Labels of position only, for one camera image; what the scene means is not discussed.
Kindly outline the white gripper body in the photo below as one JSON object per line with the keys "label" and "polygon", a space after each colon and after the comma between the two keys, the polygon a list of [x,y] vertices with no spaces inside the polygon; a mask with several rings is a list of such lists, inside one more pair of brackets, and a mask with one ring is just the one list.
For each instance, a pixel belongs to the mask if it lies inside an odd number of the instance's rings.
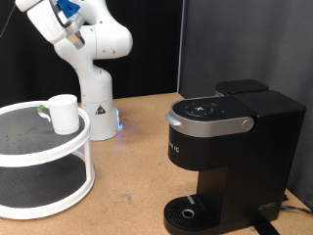
{"label": "white gripper body", "polygon": [[58,22],[49,1],[40,1],[27,11],[27,16],[41,35],[55,44],[67,36]]}

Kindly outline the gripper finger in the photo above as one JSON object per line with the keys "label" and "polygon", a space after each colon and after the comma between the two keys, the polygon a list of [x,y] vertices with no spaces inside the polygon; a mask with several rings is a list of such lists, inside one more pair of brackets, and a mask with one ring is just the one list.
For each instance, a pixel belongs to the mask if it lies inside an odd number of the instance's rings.
{"label": "gripper finger", "polygon": [[77,50],[81,49],[85,44],[85,40],[81,36],[80,31],[69,35],[67,40],[71,42]]}

